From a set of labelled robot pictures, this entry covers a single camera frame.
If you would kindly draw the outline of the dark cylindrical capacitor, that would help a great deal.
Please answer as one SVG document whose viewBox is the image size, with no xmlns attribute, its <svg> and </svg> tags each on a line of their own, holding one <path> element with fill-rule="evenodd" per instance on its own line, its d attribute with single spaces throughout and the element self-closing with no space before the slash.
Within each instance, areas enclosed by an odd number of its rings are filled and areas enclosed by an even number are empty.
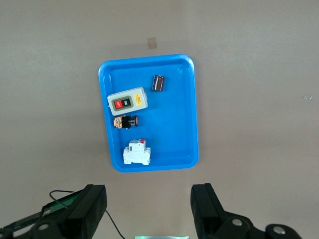
<svg viewBox="0 0 319 239">
<path fill-rule="evenodd" d="M 154 75 L 152 90 L 156 92 L 162 92 L 164 86 L 165 76 Z"/>
</svg>

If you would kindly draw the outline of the blue plastic tray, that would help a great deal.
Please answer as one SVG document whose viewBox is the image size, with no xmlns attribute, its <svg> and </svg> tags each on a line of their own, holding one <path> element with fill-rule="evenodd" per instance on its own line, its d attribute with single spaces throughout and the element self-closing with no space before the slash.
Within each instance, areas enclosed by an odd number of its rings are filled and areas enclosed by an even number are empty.
<svg viewBox="0 0 319 239">
<path fill-rule="evenodd" d="M 152 90 L 154 75 L 165 76 L 162 92 Z M 98 71 L 112 166 L 119 172 L 187 169 L 199 160 L 195 70 L 185 54 L 110 60 Z M 116 129 L 107 96 L 143 87 L 148 107 L 135 112 L 137 127 Z M 146 140 L 149 165 L 124 164 L 123 151 L 132 139 Z"/>
</svg>

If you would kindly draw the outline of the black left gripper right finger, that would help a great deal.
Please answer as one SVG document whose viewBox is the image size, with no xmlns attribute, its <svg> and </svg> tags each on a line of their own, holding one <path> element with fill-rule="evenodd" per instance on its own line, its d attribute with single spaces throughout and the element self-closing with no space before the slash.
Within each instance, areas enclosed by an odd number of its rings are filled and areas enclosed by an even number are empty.
<svg viewBox="0 0 319 239">
<path fill-rule="evenodd" d="M 286 225 L 269 224 L 262 231 L 249 218 L 225 211 L 209 183 L 192 186 L 190 206 L 198 239 L 302 239 Z"/>
</svg>

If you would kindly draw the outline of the black orange push button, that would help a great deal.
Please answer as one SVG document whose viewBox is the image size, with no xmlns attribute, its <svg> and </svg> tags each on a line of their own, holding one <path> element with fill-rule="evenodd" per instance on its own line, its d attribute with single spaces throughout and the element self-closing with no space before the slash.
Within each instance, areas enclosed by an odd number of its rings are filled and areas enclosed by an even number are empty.
<svg viewBox="0 0 319 239">
<path fill-rule="evenodd" d="M 117 116 L 113 118 L 114 128 L 121 129 L 130 129 L 131 127 L 137 127 L 139 119 L 136 115 L 132 116 Z"/>
</svg>

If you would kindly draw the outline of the grey on-off switch box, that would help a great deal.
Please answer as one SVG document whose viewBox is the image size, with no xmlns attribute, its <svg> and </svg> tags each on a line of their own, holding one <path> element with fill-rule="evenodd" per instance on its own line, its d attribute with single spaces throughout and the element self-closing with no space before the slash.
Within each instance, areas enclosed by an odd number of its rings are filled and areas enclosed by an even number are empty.
<svg viewBox="0 0 319 239">
<path fill-rule="evenodd" d="M 107 96 L 113 116 L 146 109 L 148 98 L 143 87 L 137 87 Z"/>
</svg>

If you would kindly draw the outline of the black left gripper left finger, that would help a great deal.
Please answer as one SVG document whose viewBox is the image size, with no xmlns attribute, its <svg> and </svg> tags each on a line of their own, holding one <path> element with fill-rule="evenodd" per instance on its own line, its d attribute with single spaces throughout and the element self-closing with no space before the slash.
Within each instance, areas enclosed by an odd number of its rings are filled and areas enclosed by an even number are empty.
<svg viewBox="0 0 319 239">
<path fill-rule="evenodd" d="M 0 239 L 92 239 L 106 208 L 105 186 L 89 184 L 0 228 Z"/>
</svg>

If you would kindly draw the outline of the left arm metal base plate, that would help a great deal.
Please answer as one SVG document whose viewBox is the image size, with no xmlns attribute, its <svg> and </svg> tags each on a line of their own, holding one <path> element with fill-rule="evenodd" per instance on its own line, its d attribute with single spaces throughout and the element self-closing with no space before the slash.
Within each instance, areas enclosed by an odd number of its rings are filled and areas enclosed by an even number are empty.
<svg viewBox="0 0 319 239">
<path fill-rule="evenodd" d="M 175 236 L 135 236 L 134 239 L 190 239 L 189 236 L 175 237 Z"/>
</svg>

